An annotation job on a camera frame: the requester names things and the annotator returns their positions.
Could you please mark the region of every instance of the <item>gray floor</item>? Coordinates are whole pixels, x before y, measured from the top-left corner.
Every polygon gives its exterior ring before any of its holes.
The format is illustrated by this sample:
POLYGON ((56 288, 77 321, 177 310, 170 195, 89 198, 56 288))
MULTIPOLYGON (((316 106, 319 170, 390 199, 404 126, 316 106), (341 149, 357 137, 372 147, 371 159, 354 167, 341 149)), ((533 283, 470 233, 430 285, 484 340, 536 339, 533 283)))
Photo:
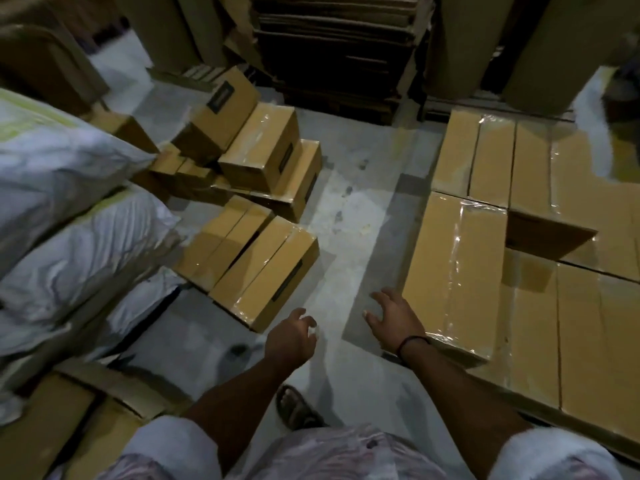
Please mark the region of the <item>gray floor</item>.
MULTIPOLYGON (((149 81, 147 55, 129 34, 93 58, 114 111, 134 114, 157 141, 170 139, 205 95, 149 81)), ((263 91, 263 100, 280 102, 263 91)), ((321 142, 324 170, 303 218, 318 236, 320 259, 275 323, 305 306, 319 323, 315 357, 288 380, 334 426, 370 422, 411 439, 453 478, 473 478, 427 393, 408 370, 379 357, 362 319, 375 310, 369 293, 401 284, 429 190, 445 126, 415 122, 406 104, 395 127, 380 127, 298 109, 301 137, 321 142)), ((173 200, 194 230, 219 213, 203 203, 173 200)), ((132 347, 133 363, 164 376, 196 398, 251 366, 262 355, 255 335, 197 290, 190 289, 132 347)), ((245 472, 285 433, 272 405, 234 473, 245 472)))

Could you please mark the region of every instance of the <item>sandal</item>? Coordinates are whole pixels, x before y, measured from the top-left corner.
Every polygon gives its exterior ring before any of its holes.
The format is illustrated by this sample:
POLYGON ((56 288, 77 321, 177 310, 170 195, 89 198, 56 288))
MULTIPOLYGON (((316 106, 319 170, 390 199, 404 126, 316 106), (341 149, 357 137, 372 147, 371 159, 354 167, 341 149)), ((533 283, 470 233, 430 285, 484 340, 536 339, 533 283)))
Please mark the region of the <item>sandal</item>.
POLYGON ((314 411, 302 394, 292 386, 280 386, 276 394, 276 409, 285 426, 292 431, 328 426, 322 416, 314 411))

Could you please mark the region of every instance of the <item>black bracelet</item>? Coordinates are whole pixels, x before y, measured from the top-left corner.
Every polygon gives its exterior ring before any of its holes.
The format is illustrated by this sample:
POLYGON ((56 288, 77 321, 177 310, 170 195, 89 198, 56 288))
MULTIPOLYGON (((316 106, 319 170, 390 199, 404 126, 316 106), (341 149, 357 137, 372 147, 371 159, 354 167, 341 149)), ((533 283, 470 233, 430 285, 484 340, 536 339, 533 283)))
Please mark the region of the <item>black bracelet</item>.
POLYGON ((402 349, 404 348, 405 345, 407 345, 409 342, 411 342, 414 339, 420 339, 420 340, 424 340, 425 342, 427 342, 429 345, 431 345, 431 341, 423 336, 423 335, 412 335, 411 337, 407 337, 406 339, 404 339, 402 341, 402 343, 400 344, 400 346, 397 348, 396 350, 396 357, 398 357, 398 359, 400 359, 402 361, 402 363, 404 363, 406 365, 406 361, 402 358, 402 349))

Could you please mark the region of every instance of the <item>person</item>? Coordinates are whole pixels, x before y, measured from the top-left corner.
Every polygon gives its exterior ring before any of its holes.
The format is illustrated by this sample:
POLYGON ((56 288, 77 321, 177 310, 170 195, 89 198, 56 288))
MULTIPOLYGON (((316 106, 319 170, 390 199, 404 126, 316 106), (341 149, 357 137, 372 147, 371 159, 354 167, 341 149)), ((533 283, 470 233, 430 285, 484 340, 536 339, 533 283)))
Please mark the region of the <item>person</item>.
MULTIPOLYGON (((431 396, 477 480, 620 480, 602 446, 556 428, 534 428, 441 355, 395 290, 372 294, 382 318, 364 318, 431 396)), ((183 417, 140 428, 100 480, 217 480, 249 445, 271 400, 291 434, 268 448, 247 479, 427 479, 447 476, 406 440, 372 425, 331 428, 292 387, 281 386, 311 359, 316 322, 298 308, 268 334, 264 358, 206 392, 183 417)))

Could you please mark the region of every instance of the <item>black label on box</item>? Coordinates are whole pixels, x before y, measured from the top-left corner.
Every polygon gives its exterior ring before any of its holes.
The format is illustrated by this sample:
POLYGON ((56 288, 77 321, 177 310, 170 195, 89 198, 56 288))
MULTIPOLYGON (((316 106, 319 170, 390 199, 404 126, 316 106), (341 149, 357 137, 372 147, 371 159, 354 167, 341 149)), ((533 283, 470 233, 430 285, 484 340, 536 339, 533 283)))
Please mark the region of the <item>black label on box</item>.
POLYGON ((284 282, 280 285, 280 288, 278 288, 276 293, 273 295, 273 298, 271 298, 271 301, 276 301, 280 297, 280 295, 284 292, 287 286, 289 286, 289 283, 291 282, 293 277, 296 275, 296 273, 299 272, 301 267, 302 267, 302 259, 298 261, 298 264, 295 266, 295 268, 293 268, 293 271, 289 273, 289 275, 287 276, 287 279, 284 280, 284 282))
POLYGON ((236 88, 234 88, 229 81, 226 80, 222 83, 222 86, 213 94, 213 97, 207 103, 207 107, 212 110, 215 114, 219 113, 220 110, 225 106, 229 98, 234 95, 236 92, 236 88))
POLYGON ((316 184, 317 179, 318 179, 318 174, 316 173, 316 176, 314 177, 314 179, 311 180, 311 185, 309 185, 309 190, 307 190, 307 195, 305 195, 306 203, 309 203, 309 197, 311 197, 311 192, 313 192, 314 190, 314 186, 316 184))
POLYGON ((293 153, 293 143, 289 144, 289 147, 287 148, 287 151, 285 152, 284 156, 282 157, 282 161, 280 162, 280 165, 278 167, 278 171, 282 174, 282 171, 284 170, 284 168, 287 166, 287 163, 289 162, 289 159, 291 158, 291 154, 293 153))

